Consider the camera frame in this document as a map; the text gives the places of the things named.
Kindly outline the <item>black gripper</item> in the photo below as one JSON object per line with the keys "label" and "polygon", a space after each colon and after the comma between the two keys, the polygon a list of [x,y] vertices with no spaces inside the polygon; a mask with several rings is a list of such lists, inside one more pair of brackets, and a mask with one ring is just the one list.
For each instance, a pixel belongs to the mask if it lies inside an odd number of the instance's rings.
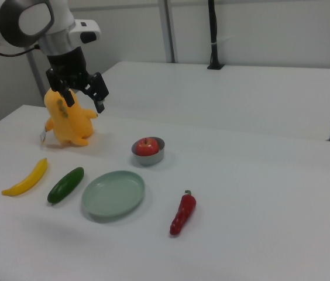
{"label": "black gripper", "polygon": [[75,104],[70,89],[82,90],[95,105],[97,113],[104,109],[104,100],[109,95],[108,88],[100,73],[90,75],[86,69],[86,61],[81,47],[55,56],[47,56],[50,68],[46,71],[52,90],[58,90],[68,107]]}

